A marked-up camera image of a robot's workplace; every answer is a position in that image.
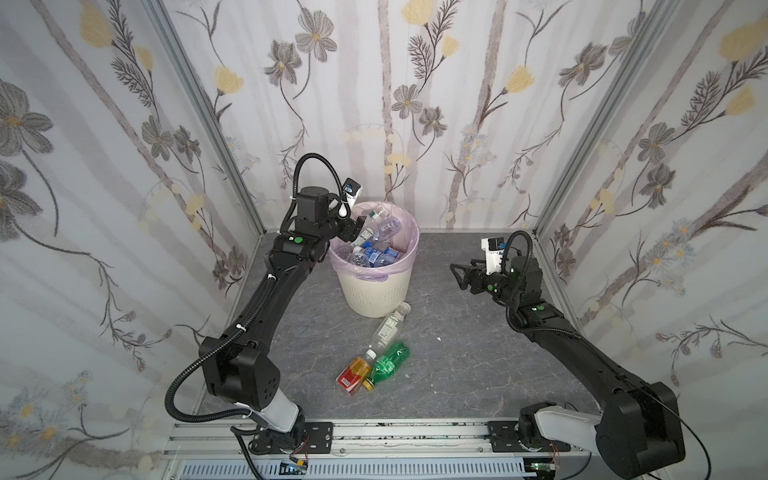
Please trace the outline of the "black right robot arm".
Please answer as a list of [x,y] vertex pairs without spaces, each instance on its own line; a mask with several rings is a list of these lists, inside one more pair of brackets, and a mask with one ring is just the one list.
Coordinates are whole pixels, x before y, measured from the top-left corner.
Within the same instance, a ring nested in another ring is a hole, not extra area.
[[485,238],[482,259],[453,263],[460,289],[488,294],[508,326],[554,356],[598,402],[590,415],[554,402],[521,409],[516,437],[528,449],[561,442],[602,458],[623,479],[679,463],[686,456],[677,398],[662,382],[648,383],[617,364],[546,301],[533,239],[523,230]]

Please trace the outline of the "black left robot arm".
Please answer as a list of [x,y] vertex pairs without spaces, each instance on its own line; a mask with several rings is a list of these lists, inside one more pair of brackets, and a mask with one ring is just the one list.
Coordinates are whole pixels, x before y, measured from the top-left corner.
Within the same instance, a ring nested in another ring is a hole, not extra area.
[[[360,190],[352,179],[341,180],[333,172],[333,191],[300,186],[302,169],[311,160],[332,166],[319,153],[306,153],[297,161],[291,203],[266,254],[260,284],[232,324],[219,337],[205,338],[197,359],[168,387],[164,407],[174,420],[194,424],[243,417],[257,425],[251,436],[268,438],[281,450],[296,451],[305,443],[304,413],[280,388],[280,370],[269,357],[271,343],[291,300],[324,261],[332,240],[355,239],[365,222],[352,213],[349,199]],[[177,407],[180,387],[196,371],[202,372],[208,394],[230,402],[231,408],[193,414]]]

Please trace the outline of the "blue label water bottle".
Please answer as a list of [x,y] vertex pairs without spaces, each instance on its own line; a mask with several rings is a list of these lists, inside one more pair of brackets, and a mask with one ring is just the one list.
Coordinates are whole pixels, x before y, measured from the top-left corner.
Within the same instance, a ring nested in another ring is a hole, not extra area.
[[356,246],[347,257],[347,262],[351,265],[368,268],[369,267],[369,255],[366,249],[362,246]]

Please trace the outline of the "blue label bottle white cap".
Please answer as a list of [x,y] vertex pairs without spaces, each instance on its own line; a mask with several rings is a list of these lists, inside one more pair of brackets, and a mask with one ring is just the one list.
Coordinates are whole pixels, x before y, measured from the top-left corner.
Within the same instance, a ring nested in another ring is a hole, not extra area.
[[398,250],[395,250],[392,247],[386,247],[384,250],[381,250],[370,242],[364,243],[363,247],[364,253],[367,256],[368,266],[370,268],[379,268],[391,265],[395,263],[401,255]]

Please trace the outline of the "clear bottle green cap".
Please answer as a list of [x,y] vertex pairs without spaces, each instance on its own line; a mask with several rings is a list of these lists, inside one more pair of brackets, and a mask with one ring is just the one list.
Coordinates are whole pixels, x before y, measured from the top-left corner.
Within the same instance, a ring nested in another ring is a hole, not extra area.
[[369,241],[374,233],[380,228],[380,225],[385,222],[390,216],[389,208],[383,203],[377,204],[367,215],[364,225],[357,236],[352,242],[352,246],[361,246],[365,242]]

